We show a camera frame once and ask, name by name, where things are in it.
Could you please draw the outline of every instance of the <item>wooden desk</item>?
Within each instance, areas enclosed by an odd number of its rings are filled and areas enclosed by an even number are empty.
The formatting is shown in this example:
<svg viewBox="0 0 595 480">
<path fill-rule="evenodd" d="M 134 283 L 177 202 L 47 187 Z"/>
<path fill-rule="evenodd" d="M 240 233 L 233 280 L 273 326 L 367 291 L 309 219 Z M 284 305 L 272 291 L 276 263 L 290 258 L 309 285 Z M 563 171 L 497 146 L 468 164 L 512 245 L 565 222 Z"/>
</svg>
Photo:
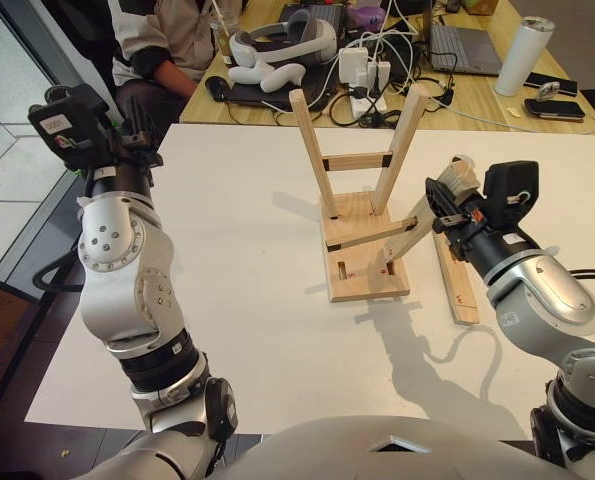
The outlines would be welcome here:
<svg viewBox="0 0 595 480">
<path fill-rule="evenodd" d="M 246 11 L 241 18 L 241 28 L 250 30 L 259 25 L 273 23 L 279 17 L 281 8 L 285 2 L 279 0 L 250 0 Z M 495 48 L 500 58 L 505 58 L 520 22 L 520 17 L 509 0 L 500 0 L 495 14 L 492 16 L 468 15 L 462 8 L 460 13 L 445 15 L 445 22 L 448 25 L 478 28 L 488 30 L 492 37 Z M 415 28 L 417 22 L 411 20 Z M 557 77 L 568 78 L 566 72 L 559 66 L 549 52 L 545 52 L 537 62 L 535 71 Z M 206 71 L 204 79 L 219 75 L 228 77 L 228 69 L 224 65 L 221 56 L 213 60 Z M 432 72 L 435 78 L 447 79 L 448 76 Z M 519 127 L 537 130 L 548 133 L 583 133 L 595 129 L 595 111 L 582 95 L 578 95 L 575 101 L 579 103 L 582 110 L 586 112 L 586 119 L 583 123 L 562 122 L 554 120 L 540 120 L 528 117 L 523 108 L 524 98 L 533 97 L 535 89 L 523 87 L 519 94 L 514 97 L 503 97 L 494 92 L 496 78 L 475 75 L 455 75 L 455 97 L 452 107 L 462 112 L 467 112 L 489 120 Z M 439 94 L 439 87 L 435 84 L 428 84 L 431 94 Z M 570 100 L 569 97 L 559 95 L 557 99 Z M 403 103 L 401 95 L 386 95 L 389 109 L 399 109 Z M 522 118 L 515 118 L 508 112 L 508 108 L 514 108 L 522 115 Z M 241 123 L 247 125 L 275 125 L 272 111 L 261 107 L 244 107 L 232 105 L 233 116 Z M 335 118 L 339 121 L 350 121 L 350 106 L 346 101 L 340 101 L 335 107 Z M 181 123 L 225 123 L 232 124 L 233 120 L 228 115 L 226 105 L 216 103 L 212 100 L 204 84 L 200 85 L 193 98 L 181 114 Z M 282 115 L 282 125 L 295 125 L 292 115 Z M 316 127 L 332 127 L 327 114 L 314 122 Z M 426 114 L 421 121 L 420 127 L 429 130 L 493 130 L 509 131 L 507 127 L 499 127 L 488 123 L 480 122 L 452 111 L 442 109 L 433 114 Z"/>
</svg>

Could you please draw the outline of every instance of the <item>vr headset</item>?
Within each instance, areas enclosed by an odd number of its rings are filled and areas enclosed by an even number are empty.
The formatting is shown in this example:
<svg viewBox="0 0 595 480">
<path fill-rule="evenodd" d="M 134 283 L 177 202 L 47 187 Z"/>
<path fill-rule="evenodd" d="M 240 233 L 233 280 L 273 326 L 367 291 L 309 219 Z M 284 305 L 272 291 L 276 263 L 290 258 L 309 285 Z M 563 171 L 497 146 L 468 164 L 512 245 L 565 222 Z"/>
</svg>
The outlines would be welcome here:
<svg viewBox="0 0 595 480">
<path fill-rule="evenodd" d="M 270 52 L 258 52 L 255 41 L 269 35 L 283 34 L 291 45 Z M 237 64 L 252 68 L 257 60 L 276 63 L 293 59 L 305 67 L 319 65 L 337 53 L 335 29 L 325 20 L 311 16 L 306 9 L 297 10 L 287 22 L 265 25 L 230 37 L 230 50 Z"/>
</svg>

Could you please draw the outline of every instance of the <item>glass cup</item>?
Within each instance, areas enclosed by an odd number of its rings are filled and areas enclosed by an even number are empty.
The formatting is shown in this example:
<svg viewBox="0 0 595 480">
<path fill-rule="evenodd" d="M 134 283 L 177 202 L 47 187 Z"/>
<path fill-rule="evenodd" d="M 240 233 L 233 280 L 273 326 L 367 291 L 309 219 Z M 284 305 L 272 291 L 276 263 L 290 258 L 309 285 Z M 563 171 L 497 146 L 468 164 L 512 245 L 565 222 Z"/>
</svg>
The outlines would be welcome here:
<svg viewBox="0 0 595 480">
<path fill-rule="evenodd" d="M 213 38 L 224 59 L 224 63 L 228 67 L 232 67 L 235 65 L 235 62 L 232 58 L 233 54 L 230 50 L 229 40 L 239 30 L 239 12 L 231 9 L 222 9 L 221 13 L 223 22 L 220 21 L 215 11 L 210 14 L 210 29 L 213 32 Z"/>
</svg>

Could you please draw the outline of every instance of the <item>sticker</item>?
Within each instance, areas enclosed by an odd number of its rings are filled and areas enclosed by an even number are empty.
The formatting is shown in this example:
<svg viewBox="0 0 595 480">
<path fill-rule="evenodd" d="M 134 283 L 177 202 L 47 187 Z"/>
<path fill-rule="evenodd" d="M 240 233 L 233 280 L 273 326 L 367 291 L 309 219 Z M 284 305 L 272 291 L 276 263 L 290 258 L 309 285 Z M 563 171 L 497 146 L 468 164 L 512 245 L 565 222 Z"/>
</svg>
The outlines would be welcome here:
<svg viewBox="0 0 595 480">
<path fill-rule="evenodd" d="M 513 325 L 521 323 L 521 319 L 515 312 L 508 312 L 500 317 L 499 323 L 501 323 L 502 327 L 512 327 Z"/>
<path fill-rule="evenodd" d="M 115 167 L 103 167 L 95 170 L 93 180 L 99 180 L 100 178 L 116 177 L 117 169 Z"/>
<path fill-rule="evenodd" d="M 66 118 L 66 115 L 64 115 L 63 113 L 55 115 L 54 117 L 40 120 L 39 124 L 49 135 L 61 132 L 62 130 L 66 130 L 67 128 L 72 128 L 72 125 Z"/>
<path fill-rule="evenodd" d="M 75 142 L 63 135 L 57 135 L 55 137 L 55 143 L 59 145 L 60 148 L 75 148 Z"/>
<path fill-rule="evenodd" d="M 508 245 L 514 245 L 515 243 L 521 243 L 526 241 L 516 233 L 507 233 L 502 238 Z"/>
</svg>

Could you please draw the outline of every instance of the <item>white table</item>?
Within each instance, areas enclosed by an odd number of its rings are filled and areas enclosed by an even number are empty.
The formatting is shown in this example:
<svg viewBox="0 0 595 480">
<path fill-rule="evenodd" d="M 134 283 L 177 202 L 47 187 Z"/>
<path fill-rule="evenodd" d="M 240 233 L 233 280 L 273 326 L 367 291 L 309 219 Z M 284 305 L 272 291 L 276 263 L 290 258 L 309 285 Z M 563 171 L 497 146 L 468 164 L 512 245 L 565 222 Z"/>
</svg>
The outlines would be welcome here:
<svg viewBox="0 0 595 480">
<path fill-rule="evenodd" d="M 324 153 L 349 153 L 383 150 L 391 132 L 317 134 Z M 556 369 L 503 337 L 470 266 L 482 325 L 453 324 L 431 238 L 404 258 L 410 296 L 328 302 L 317 190 L 297 129 L 174 125 L 161 153 L 165 166 L 153 171 L 152 194 L 176 245 L 177 296 L 211 371 L 234 387 L 239 433 L 391 414 L 497 439 L 530 436 L 530 409 L 545 401 L 544 383 Z M 492 163 L 538 160 L 540 198 L 522 226 L 543 247 L 559 245 L 568 268 L 595 267 L 595 137 L 419 131 L 391 218 L 403 218 L 425 177 L 456 153 L 475 160 L 482 181 Z M 333 188 L 374 186 L 377 175 L 336 172 Z M 588 284 L 595 292 L 595 281 Z M 77 312 L 26 420 L 141 428 L 128 386 Z"/>
</svg>

